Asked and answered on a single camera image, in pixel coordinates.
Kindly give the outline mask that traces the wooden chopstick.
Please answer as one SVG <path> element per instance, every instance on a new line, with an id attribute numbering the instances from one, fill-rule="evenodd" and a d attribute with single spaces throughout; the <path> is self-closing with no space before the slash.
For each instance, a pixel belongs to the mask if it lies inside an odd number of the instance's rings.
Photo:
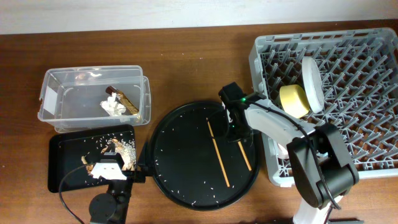
<path id="1" fill-rule="evenodd" d="M 244 150 L 244 148 L 243 148 L 243 144 L 242 144 L 241 141 L 238 141 L 238 146 L 239 146 L 239 148 L 240 148 L 241 154 L 242 154 L 242 156 L 243 156 L 243 159 L 244 159 L 244 161 L 245 161 L 245 163 L 246 163 L 246 166 L 247 166 L 248 170 L 249 170 L 249 171 L 252 171 L 252 167 L 251 167 L 251 165 L 250 165 L 250 163 L 249 163 L 248 157 L 247 157 L 247 155 L 246 155 L 246 152 L 245 152 L 245 150 Z"/>
<path id="2" fill-rule="evenodd" d="M 208 129 L 209 129 L 209 132 L 210 132 L 211 139 L 213 141 L 213 145 L 214 145 L 214 148 L 215 148 L 215 151 L 216 151 L 216 155 L 217 155 L 217 158 L 218 158 L 218 161 L 219 161 L 219 164 L 220 164 L 220 168 L 221 168 L 221 171 L 223 173 L 224 181 L 226 183 L 227 188 L 229 188 L 230 187 L 230 183 L 229 183 L 229 180 L 228 180 L 228 176 L 226 174 L 226 171 L 225 171 L 225 168 L 224 168 L 224 164 L 223 164 L 223 161 L 222 161 L 222 158 L 221 158 L 221 155 L 220 155 L 220 151 L 218 149 L 218 145 L 217 145 L 216 139 L 214 137 L 213 130 L 211 128 L 211 124 L 210 124 L 210 121 L 209 121 L 208 118 L 206 119 L 206 122 L 207 122 L 207 125 L 208 125 Z"/>

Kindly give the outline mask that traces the gold snack wrapper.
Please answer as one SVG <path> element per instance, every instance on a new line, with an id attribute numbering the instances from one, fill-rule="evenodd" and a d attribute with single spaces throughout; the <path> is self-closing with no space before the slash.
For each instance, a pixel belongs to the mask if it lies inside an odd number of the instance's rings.
<path id="1" fill-rule="evenodd" d="M 119 100 L 119 102 L 126 107 L 126 109 L 132 114 L 132 115 L 138 115 L 139 114 L 139 109 L 127 98 L 127 96 L 120 90 L 116 89 L 113 86 L 108 86 L 105 89 L 105 92 L 108 93 L 109 95 L 112 95 L 113 93 L 116 94 L 116 98 Z"/>

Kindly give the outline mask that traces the food scraps with rice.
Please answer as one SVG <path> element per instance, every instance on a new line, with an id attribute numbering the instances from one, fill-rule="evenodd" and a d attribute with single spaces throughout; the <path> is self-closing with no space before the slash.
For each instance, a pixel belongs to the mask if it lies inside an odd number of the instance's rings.
<path id="1" fill-rule="evenodd" d="M 89 164 L 99 161 L 100 156 L 107 152 L 108 145 L 115 143 L 116 152 L 120 153 L 124 161 L 122 170 L 134 171 L 136 169 L 135 140 L 125 140 L 123 137 L 123 134 L 107 134 L 105 136 L 92 137 L 91 140 L 94 140 L 95 146 L 81 156 L 81 162 Z"/>

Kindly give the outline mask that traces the yellow bowl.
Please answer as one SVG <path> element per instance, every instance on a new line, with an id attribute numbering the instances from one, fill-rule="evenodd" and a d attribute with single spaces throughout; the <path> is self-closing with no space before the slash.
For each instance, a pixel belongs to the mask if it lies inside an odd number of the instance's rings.
<path id="1" fill-rule="evenodd" d="M 301 118 L 310 111 L 306 93 L 299 85 L 282 86 L 279 98 L 283 110 L 295 118 Z"/>

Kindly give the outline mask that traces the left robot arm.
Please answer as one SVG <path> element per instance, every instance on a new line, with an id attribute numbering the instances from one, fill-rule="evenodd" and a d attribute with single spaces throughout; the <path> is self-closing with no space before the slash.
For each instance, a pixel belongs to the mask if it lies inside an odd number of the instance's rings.
<path id="1" fill-rule="evenodd" d="M 123 171 L 123 159 L 117 152 L 106 152 L 99 157 L 91 174 L 95 179 L 109 181 L 105 193 L 95 196 L 90 202 L 90 223 L 125 223 L 129 201 L 132 196 L 132 185 L 146 182 L 150 176 L 146 165 L 146 150 L 139 154 L 139 170 Z"/>

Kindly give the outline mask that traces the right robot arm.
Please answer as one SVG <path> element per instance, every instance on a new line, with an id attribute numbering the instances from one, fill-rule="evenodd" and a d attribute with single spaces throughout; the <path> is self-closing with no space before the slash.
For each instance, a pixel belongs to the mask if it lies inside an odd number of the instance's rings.
<path id="1" fill-rule="evenodd" d="M 341 208 L 338 201 L 359 182 L 340 130 L 330 123 L 317 126 L 294 118 L 263 94 L 243 93 L 235 82 L 224 86 L 218 96 L 233 126 L 228 139 L 246 138 L 254 129 L 287 150 L 302 197 L 291 223 L 327 223 L 332 210 Z"/>

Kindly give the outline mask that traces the grey plate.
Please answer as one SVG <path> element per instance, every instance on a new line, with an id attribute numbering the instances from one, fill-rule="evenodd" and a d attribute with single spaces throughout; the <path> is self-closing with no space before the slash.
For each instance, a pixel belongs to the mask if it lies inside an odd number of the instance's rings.
<path id="1" fill-rule="evenodd" d="M 322 80 L 316 61 L 311 57 L 302 59 L 302 79 L 308 103 L 314 113 L 324 109 L 325 97 Z"/>

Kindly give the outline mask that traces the white tissue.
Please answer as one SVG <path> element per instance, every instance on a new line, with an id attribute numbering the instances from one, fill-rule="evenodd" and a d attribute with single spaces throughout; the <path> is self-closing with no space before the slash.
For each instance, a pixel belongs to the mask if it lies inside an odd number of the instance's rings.
<path id="1" fill-rule="evenodd" d="M 118 102 L 116 93 L 112 93 L 106 101 L 100 103 L 102 109 L 107 112 L 110 116 L 122 116 L 126 112 L 126 107 Z"/>

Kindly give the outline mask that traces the pink cup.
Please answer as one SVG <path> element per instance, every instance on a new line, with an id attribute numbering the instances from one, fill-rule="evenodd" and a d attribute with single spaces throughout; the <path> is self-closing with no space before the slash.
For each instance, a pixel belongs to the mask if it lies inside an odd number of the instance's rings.
<path id="1" fill-rule="evenodd" d="M 288 159 L 289 158 L 289 152 L 287 150 L 286 144 L 277 143 L 277 157 L 279 159 Z"/>

